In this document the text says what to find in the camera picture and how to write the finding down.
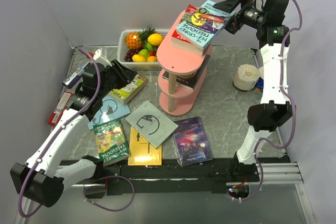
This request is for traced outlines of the blue 143-Storey Treehouse book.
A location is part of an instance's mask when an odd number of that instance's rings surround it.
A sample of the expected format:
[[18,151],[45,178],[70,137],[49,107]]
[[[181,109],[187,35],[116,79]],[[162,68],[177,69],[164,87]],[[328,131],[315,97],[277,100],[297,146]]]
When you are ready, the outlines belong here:
[[227,13],[215,8],[215,2],[207,0],[192,14],[180,22],[175,31],[195,47],[204,50],[233,19],[235,12]]

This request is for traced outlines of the grey Great Gatsby book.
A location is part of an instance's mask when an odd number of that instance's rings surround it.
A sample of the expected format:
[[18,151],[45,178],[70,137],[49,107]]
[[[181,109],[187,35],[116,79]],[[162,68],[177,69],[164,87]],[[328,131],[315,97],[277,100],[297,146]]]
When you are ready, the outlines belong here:
[[125,119],[155,149],[159,148],[178,127],[149,101],[144,101]]

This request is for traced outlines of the red 13-Storey Treehouse book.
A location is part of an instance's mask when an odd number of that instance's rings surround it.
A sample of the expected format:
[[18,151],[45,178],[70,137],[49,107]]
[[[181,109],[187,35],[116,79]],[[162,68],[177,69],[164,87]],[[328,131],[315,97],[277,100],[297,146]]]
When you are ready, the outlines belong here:
[[[185,21],[187,18],[191,17],[191,15],[196,11],[196,7],[189,4],[188,7],[186,8],[182,18],[180,19],[179,23],[180,24],[182,21]],[[188,40],[186,40],[182,35],[180,35],[176,30],[173,31],[173,34],[171,36],[171,41],[183,41],[190,43]],[[202,49],[204,51],[204,54],[208,51],[209,46],[207,46],[205,49]]]

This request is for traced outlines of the purple shrink-wrapped Robinson Crusoe book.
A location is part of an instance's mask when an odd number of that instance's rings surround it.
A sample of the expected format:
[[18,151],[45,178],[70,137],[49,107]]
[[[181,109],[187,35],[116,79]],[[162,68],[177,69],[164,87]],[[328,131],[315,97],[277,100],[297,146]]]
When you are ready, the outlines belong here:
[[181,167],[190,166],[214,158],[202,120],[199,116],[174,122],[173,133],[177,161]]

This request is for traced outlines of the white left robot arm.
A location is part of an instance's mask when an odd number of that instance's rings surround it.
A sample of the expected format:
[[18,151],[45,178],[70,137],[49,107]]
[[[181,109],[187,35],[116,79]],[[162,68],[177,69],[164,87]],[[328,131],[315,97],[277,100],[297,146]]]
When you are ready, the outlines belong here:
[[137,72],[113,60],[110,66],[89,63],[58,124],[43,145],[24,163],[15,163],[10,175],[19,199],[31,199],[45,207],[53,206],[72,185],[88,179],[103,179],[103,161],[86,155],[60,169],[59,164],[70,143],[103,106],[103,98],[113,89],[132,82]]

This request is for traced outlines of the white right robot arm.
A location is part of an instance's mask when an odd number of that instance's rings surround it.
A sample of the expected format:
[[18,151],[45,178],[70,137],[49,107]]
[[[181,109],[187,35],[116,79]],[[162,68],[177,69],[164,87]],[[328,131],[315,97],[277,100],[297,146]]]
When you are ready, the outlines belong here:
[[248,109],[249,129],[229,169],[230,177],[238,182],[248,175],[245,165],[257,162],[268,136],[288,120],[296,121],[296,105],[287,85],[287,55],[293,29],[283,24],[290,1],[294,0],[225,0],[214,5],[225,12],[240,7],[225,29],[234,35],[244,25],[254,28],[263,60],[261,101]]

